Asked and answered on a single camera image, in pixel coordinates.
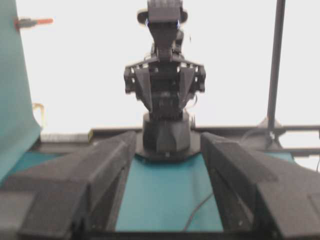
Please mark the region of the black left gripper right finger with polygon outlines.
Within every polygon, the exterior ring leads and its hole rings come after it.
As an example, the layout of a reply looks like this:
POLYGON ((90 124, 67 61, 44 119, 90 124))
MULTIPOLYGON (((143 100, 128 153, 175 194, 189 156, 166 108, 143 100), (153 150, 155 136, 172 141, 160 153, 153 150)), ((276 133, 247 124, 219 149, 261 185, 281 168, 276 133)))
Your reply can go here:
POLYGON ((208 132, 200 148, 225 229, 244 220, 283 240, 319 239, 318 173, 208 132))

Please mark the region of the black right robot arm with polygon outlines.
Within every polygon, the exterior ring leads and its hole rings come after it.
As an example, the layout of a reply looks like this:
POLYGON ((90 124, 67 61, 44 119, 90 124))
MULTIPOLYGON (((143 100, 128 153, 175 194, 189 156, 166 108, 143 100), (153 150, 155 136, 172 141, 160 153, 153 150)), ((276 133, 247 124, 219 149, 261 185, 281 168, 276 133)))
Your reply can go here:
POLYGON ((186 105, 205 91, 206 70, 182 53, 181 25, 187 19, 181 0, 148 1, 137 21, 152 36, 150 54, 124 68, 125 92, 135 93, 147 109, 136 153, 154 163, 181 162, 201 150, 186 105))

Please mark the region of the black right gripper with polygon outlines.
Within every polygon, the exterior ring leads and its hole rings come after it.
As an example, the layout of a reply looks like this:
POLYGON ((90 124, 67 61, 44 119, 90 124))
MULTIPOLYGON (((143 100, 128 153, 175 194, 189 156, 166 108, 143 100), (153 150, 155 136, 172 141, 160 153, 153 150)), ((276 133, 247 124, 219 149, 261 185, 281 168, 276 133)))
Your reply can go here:
POLYGON ((205 91, 206 70, 187 60, 150 59, 126 66, 123 78, 125 93, 134 93, 151 118, 181 118, 188 101, 205 91))

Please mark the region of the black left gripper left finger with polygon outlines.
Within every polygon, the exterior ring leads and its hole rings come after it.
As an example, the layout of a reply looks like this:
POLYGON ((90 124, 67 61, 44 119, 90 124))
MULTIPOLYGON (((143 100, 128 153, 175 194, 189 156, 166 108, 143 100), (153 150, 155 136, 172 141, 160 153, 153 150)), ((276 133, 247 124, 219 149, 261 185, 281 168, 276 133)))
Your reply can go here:
POLYGON ((136 133, 99 143, 11 174, 0 187, 3 240, 72 240, 114 231, 136 133))

